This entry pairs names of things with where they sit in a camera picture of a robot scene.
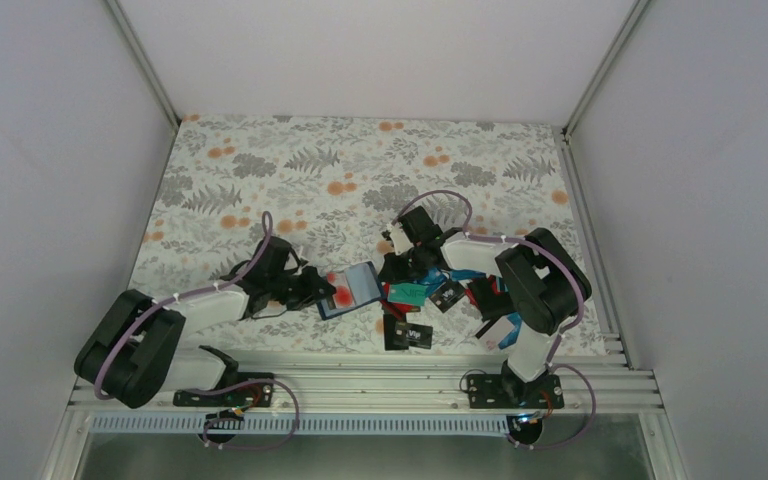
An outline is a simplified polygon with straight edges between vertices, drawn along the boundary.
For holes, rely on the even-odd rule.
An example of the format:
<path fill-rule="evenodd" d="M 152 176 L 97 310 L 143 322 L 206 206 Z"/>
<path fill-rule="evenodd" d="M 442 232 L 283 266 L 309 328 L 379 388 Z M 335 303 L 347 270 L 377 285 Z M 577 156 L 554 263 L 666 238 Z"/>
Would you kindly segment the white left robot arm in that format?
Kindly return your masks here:
<path fill-rule="evenodd" d="M 278 237 L 261 240 L 254 256 L 219 281 L 157 300 L 137 290 L 121 293 L 86 340 L 74 373 L 97 398 L 136 409 L 157 394 L 195 389 L 215 405 L 238 391 L 234 361 L 216 347 L 183 347 L 209 328 L 254 319 L 270 303 L 283 312 L 332 297 L 336 287 Z"/>

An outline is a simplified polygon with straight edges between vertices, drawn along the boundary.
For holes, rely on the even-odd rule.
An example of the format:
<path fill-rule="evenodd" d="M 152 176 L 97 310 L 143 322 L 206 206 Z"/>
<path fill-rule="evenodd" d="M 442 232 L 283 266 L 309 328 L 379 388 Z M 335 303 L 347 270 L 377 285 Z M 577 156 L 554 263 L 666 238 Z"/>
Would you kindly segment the dark blue card holder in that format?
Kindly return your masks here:
<path fill-rule="evenodd" d="M 372 262 L 352 265 L 341 271 L 325 274 L 326 282 L 335 288 L 317 303 L 322 320 L 329 320 L 378 303 L 385 297 L 382 282 Z"/>

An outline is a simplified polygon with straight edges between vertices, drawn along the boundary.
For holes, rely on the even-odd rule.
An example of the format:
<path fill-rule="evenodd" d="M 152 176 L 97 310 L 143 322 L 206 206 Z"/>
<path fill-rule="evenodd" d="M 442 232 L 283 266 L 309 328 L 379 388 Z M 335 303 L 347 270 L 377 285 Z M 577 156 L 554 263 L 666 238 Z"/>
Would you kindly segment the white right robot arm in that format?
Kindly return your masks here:
<path fill-rule="evenodd" d="M 379 276 L 388 283 L 419 280 L 429 270 L 469 270 L 484 278 L 472 296 L 482 315 L 494 320 L 510 313 L 521 319 L 509 348 L 501 384 L 504 399 L 525 407 L 540 393 L 538 377 L 547 371 L 562 333 L 583 319 L 591 283 L 552 232 L 538 228 L 526 236 L 487 236 L 433 227 L 413 241 L 397 225 L 382 233 L 393 247 Z"/>

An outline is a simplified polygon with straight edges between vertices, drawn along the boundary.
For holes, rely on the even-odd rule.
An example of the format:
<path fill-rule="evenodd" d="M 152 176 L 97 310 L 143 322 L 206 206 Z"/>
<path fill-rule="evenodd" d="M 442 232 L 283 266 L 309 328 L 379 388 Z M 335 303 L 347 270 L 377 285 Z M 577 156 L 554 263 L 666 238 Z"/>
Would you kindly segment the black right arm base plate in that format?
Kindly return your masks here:
<path fill-rule="evenodd" d="M 473 373 L 465 377 L 468 402 L 473 409 L 561 409 L 565 406 L 558 375 L 544 373 L 533 381 L 516 376 Z"/>

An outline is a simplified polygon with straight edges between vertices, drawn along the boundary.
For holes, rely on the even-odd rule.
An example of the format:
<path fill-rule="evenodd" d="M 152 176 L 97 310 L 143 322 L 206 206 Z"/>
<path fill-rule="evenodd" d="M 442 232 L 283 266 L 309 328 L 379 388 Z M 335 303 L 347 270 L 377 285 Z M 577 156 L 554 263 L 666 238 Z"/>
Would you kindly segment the white floral VIP card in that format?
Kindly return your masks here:
<path fill-rule="evenodd" d="M 332 271 L 326 274 L 326 280 L 334 287 L 335 292 L 326 300 L 331 310 L 352 308 L 356 305 L 348 274 L 345 271 Z"/>

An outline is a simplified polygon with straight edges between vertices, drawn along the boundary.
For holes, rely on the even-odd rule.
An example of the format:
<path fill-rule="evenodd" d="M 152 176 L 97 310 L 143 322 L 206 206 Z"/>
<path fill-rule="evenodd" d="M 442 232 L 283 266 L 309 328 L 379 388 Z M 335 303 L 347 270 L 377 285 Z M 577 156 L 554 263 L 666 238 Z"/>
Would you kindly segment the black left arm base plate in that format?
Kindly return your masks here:
<path fill-rule="evenodd" d="M 269 407 L 275 375 L 268 372 L 238 372 L 231 380 L 221 380 L 213 390 L 179 390 L 173 396 L 176 407 L 250 408 Z"/>

